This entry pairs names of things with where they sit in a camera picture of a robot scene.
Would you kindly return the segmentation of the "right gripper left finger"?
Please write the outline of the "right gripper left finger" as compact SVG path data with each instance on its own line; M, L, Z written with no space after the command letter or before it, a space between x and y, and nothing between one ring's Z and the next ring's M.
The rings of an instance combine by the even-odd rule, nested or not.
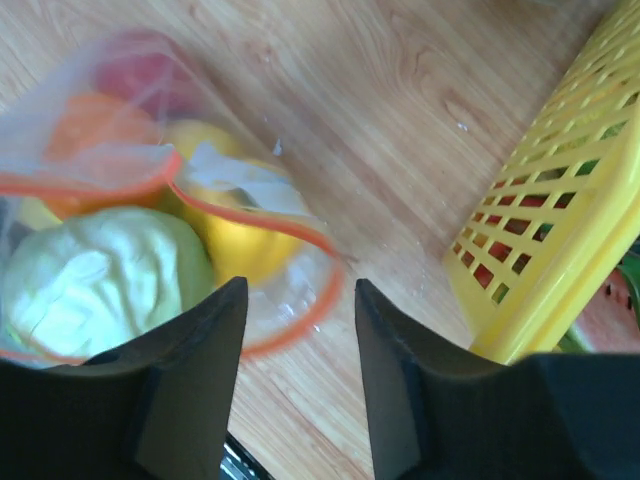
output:
M1 364L5 479L216 479L248 309L237 277L78 365Z

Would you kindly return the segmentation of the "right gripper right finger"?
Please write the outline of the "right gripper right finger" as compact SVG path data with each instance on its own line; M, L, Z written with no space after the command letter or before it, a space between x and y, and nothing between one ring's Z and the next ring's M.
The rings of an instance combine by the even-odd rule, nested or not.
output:
M505 366L366 279L355 325L376 478L638 477L637 355L538 353Z

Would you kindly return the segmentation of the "green cabbage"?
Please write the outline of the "green cabbage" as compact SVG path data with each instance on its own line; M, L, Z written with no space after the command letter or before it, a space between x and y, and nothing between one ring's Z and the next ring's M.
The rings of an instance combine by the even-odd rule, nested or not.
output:
M1 274L1 330L36 355L88 359L188 311L213 287L185 221L110 208L18 243Z

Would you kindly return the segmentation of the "yellow bell pepper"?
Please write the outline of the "yellow bell pepper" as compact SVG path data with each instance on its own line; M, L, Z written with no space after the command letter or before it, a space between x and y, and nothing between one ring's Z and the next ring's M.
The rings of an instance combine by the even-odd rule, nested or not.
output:
M170 122L164 141L186 160L191 159L198 146L207 143L224 157L259 164L237 136L204 120ZM196 232L209 255L217 286L239 276L257 287L282 271L301 248L302 241L294 236L246 222L258 218L257 201L246 191L216 191L197 185L188 185L184 191L202 203L216 206L218 212L189 205L172 190L164 194L161 209L186 221Z

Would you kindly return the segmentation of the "clear zip top bag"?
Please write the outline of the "clear zip top bag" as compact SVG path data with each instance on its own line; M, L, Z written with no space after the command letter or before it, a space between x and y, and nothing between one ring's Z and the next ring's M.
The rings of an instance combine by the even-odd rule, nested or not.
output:
M165 118L151 115L162 131L158 145L124 146L120 154L126 159L116 166L98 159L98 147L69 160L54 160L46 155L69 97L102 93L93 83L95 69L107 44L117 38L154 38L182 49L167 34L153 29L113 33L79 49L1 113L1 274L18 243L31 232L110 208L146 208L111 206L61 220L46 207L44 197L115 200L162 187L164 193L158 206L146 209L166 213L161 203L166 191L172 190L185 203L215 214L216 206L190 197L184 188L197 185L216 191L241 189L257 201L258 218L248 219L248 224L302 241L301 248L283 270L267 282L254 287L241 277L248 285L248 330L242 355L255 358L292 345L322 322L340 297L344 270L338 252L279 161L266 148L248 139L215 96L199 62L184 49L197 65L194 84L200 100L192 112ZM224 157L207 143L198 146L191 159L184 159L173 145L164 141L167 125L181 119L204 120L227 130L248 147L249 155L259 164ZM36 355L13 343L2 330L1 356L31 368L78 365L91 358L73 360Z

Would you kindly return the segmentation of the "orange fruit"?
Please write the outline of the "orange fruit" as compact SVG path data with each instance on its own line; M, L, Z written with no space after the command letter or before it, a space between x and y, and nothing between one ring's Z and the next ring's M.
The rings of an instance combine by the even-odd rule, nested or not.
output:
M158 145L161 127L140 107L103 93L76 94L66 102L46 149L54 160L69 160L98 147L99 160L116 166L126 159L120 154L124 146ZM89 200L77 197L44 197L46 207L59 219L95 212L111 206L134 205L155 208L164 189L123 196L115 200Z

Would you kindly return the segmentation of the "red apple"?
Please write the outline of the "red apple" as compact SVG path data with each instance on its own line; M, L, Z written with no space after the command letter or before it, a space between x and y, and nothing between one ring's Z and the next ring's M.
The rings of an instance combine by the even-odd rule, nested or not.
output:
M117 38L107 44L96 66L95 88L156 118L192 112L200 94L197 65L182 49L154 38Z

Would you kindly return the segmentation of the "watermelon slice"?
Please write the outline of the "watermelon slice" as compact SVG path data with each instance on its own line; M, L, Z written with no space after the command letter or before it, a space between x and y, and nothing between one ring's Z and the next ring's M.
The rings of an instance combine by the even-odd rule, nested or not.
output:
M561 338L563 353L638 353L639 325L632 294L615 269Z

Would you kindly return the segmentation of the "yellow plastic basket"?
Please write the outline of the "yellow plastic basket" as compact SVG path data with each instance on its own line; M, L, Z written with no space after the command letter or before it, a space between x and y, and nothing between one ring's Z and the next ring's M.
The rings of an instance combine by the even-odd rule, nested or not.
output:
M639 234L639 5L596 28L443 264L474 353L549 351Z

